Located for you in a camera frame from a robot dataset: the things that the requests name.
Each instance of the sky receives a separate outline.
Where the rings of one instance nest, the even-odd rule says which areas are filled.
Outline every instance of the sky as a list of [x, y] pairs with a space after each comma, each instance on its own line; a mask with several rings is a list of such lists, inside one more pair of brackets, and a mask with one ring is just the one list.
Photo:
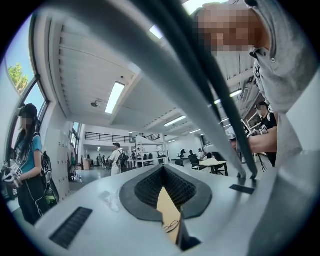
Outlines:
[[[31, 65], [29, 50], [30, 21], [31, 16], [21, 26], [5, 54], [7, 67], [14, 67], [17, 63], [20, 63], [23, 74], [28, 75], [28, 83], [30, 83], [35, 76], [33, 67]], [[38, 84], [33, 87], [24, 103], [34, 104], [38, 110], [38, 113], [40, 112], [40, 109], [44, 103], [44, 97], [42, 96]]]

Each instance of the table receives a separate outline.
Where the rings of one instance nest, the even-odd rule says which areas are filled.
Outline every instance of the table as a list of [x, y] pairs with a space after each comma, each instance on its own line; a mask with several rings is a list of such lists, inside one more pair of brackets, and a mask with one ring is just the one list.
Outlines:
[[228, 175], [228, 168], [227, 168], [227, 162], [226, 161], [217, 161], [214, 158], [210, 158], [210, 159], [203, 160], [203, 161], [199, 162], [199, 166], [211, 167], [211, 173], [212, 174], [220, 173], [221, 170], [218, 170], [218, 168], [220, 168], [221, 165], [224, 166], [225, 176], [229, 176]]

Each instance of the gray t-shirt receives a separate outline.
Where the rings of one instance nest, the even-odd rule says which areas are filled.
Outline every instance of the gray t-shirt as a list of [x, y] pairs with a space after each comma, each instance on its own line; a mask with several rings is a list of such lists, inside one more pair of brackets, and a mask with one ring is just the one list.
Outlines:
[[277, 0], [244, 2], [260, 16], [270, 37], [270, 51], [254, 48], [250, 55], [260, 92], [278, 113], [278, 167], [302, 150], [286, 114], [313, 78], [319, 60], [301, 27]]

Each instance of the chair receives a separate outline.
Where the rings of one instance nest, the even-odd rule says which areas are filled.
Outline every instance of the chair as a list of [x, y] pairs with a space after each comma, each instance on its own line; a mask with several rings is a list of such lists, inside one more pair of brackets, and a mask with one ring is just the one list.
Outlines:
[[197, 158], [197, 156], [195, 154], [189, 155], [188, 158], [189, 158], [189, 160], [191, 162], [191, 166], [192, 166], [193, 170], [201, 171], [201, 170], [207, 168], [206, 166], [200, 166], [199, 165], [199, 160], [198, 160], [198, 158]]

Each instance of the black vent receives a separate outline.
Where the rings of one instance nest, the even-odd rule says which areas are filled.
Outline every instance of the black vent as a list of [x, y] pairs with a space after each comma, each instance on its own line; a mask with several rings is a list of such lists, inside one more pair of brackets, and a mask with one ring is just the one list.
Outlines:
[[50, 237], [57, 245], [68, 249], [93, 210], [79, 207]]

